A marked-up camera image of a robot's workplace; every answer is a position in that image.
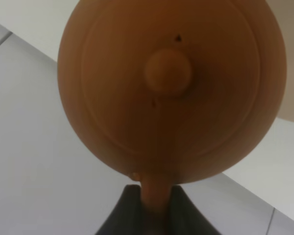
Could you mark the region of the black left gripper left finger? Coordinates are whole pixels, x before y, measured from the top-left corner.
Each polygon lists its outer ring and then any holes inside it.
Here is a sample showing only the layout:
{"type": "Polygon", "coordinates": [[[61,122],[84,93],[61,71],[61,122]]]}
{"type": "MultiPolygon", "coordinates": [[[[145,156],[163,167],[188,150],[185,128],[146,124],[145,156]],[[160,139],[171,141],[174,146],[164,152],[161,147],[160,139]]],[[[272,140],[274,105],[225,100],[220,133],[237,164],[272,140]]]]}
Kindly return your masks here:
{"type": "Polygon", "coordinates": [[[96,235],[142,235],[144,213],[141,203],[141,187],[127,185],[96,235]]]}

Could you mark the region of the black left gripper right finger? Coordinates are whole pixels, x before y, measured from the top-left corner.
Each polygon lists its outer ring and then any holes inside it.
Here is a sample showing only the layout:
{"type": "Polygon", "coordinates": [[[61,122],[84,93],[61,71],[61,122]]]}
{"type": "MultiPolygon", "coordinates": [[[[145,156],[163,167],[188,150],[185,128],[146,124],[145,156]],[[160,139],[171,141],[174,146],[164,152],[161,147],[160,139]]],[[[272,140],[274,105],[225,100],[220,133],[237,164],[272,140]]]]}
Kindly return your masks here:
{"type": "Polygon", "coordinates": [[[168,210],[170,235],[220,235],[181,186],[173,186],[168,210]]]}

